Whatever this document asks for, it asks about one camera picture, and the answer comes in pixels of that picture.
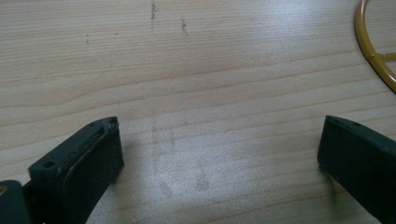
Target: wood grain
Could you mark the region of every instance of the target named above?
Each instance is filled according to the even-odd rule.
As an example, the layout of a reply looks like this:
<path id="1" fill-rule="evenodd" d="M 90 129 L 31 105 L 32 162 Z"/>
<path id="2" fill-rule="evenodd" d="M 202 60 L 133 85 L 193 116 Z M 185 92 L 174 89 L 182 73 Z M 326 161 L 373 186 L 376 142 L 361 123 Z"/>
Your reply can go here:
<path id="1" fill-rule="evenodd" d="M 327 114 L 396 139 L 357 4 L 0 0 L 0 179 L 118 116 L 125 168 L 88 223 L 376 223 L 316 159 Z M 368 8 L 379 51 L 395 10 Z"/>

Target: scratch mark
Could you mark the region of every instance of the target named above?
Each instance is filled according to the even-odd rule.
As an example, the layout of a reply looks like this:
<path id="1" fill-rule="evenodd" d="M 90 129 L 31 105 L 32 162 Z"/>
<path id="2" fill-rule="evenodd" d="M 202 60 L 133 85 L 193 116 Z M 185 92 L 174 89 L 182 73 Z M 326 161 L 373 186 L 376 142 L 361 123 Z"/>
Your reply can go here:
<path id="1" fill-rule="evenodd" d="M 200 161 L 199 163 L 199 174 L 196 176 L 196 186 L 195 188 L 198 191 L 205 191 L 209 189 L 209 181 L 207 180 L 207 176 L 204 170 L 203 163 Z"/>
<path id="2" fill-rule="evenodd" d="M 119 102 L 119 117 L 121 117 L 121 103 Z"/>
<path id="3" fill-rule="evenodd" d="M 158 142 L 157 131 L 158 131 L 157 116 L 155 116 L 154 121 L 152 121 L 152 128 L 151 128 L 151 137 L 153 143 Z M 158 146 L 154 145 L 152 150 L 152 156 L 153 156 L 152 169 L 154 171 L 154 174 L 158 174 L 160 172 L 159 164 L 158 164 L 160 162 L 160 158 L 157 156 L 158 153 L 159 153 Z"/>
<path id="4" fill-rule="evenodd" d="M 172 150 L 172 151 L 175 151 L 175 147 L 176 147 L 175 132 L 174 132 L 173 129 L 171 129 L 170 132 L 171 132 L 171 145 L 172 145 L 171 150 Z"/>
<path id="5" fill-rule="evenodd" d="M 143 95 L 144 95 L 144 92 L 145 92 L 145 83 L 143 82 L 141 85 L 141 91 L 139 92 L 139 100 L 143 100 Z"/>
<path id="6" fill-rule="evenodd" d="M 164 181 L 161 181 L 160 183 L 160 190 L 165 195 L 166 198 L 172 197 L 173 192 Z"/>

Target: black plastic piece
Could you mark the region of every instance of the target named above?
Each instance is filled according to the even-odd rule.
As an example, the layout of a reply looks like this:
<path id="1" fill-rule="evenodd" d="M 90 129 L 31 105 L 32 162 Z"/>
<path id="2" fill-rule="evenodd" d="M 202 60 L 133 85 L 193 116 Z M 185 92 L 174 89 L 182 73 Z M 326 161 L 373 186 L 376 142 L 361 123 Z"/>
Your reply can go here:
<path id="1" fill-rule="evenodd" d="M 117 118 L 85 126 L 29 167 L 23 192 L 33 222 L 85 223 L 123 165 Z"/>
<path id="2" fill-rule="evenodd" d="M 20 182 L 0 182 L 0 223 L 33 224 Z"/>
<path id="3" fill-rule="evenodd" d="M 396 142 L 359 123 L 327 116 L 321 170 L 382 223 L 396 223 Z"/>

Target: table surface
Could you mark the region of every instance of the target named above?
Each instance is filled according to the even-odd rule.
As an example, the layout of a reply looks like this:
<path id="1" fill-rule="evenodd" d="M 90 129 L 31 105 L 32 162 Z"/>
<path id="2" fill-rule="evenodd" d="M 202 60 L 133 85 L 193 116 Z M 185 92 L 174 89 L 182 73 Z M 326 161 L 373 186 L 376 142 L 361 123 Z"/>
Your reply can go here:
<path id="1" fill-rule="evenodd" d="M 376 223 L 317 163 L 328 114 L 396 139 L 357 4 L 0 0 L 0 179 L 118 116 L 125 167 L 88 223 Z M 395 11 L 368 7 L 380 52 Z"/>

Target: wooden table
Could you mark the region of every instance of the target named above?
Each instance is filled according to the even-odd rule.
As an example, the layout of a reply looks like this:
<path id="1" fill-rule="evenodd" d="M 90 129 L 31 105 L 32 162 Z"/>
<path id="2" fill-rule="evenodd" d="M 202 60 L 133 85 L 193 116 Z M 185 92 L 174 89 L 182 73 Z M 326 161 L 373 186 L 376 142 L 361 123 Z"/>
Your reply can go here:
<path id="1" fill-rule="evenodd" d="M 396 139 L 357 4 L 0 0 L 0 179 L 118 116 L 125 167 L 88 223 L 376 223 L 316 159 L 327 114 Z M 395 11 L 368 8 L 378 51 Z"/>

